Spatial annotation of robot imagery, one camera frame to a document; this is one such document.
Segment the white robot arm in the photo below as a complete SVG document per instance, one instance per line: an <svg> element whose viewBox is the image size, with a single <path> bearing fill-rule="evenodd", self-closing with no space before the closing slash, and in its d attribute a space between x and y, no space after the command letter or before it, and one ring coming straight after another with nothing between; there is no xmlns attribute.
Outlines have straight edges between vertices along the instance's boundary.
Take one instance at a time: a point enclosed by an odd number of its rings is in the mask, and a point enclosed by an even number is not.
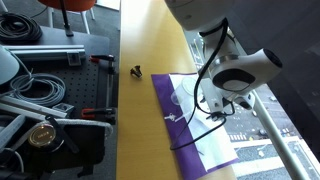
<svg viewBox="0 0 320 180"><path fill-rule="evenodd" d="M203 92L209 112L222 112L233 102L251 109L254 98L250 92L279 74L282 62L266 48L251 55L239 53L227 36L226 15L234 0L164 1L184 30L203 39L205 65L199 71L196 88Z"/></svg>

